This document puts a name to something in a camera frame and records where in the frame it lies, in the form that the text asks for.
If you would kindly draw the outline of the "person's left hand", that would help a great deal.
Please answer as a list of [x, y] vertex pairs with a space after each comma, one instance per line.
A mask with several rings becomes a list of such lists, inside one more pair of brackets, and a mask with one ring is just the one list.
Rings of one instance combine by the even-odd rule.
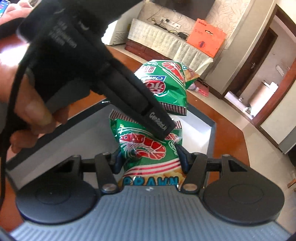
[[[1, 24], [25, 18], [32, 10], [33, 7], [28, 1], [18, 1], [16, 4], [11, 1], [1, 17]], [[17, 68], [1, 63], [1, 104], [7, 104], [9, 101]], [[57, 122], [65, 124], [69, 116], [69, 107], [51, 114], [25, 74], [18, 92], [15, 113], [29, 124], [29, 129], [17, 131], [10, 137], [11, 150], [17, 154], [24, 148], [32, 148], [39, 135], [53, 132]]]

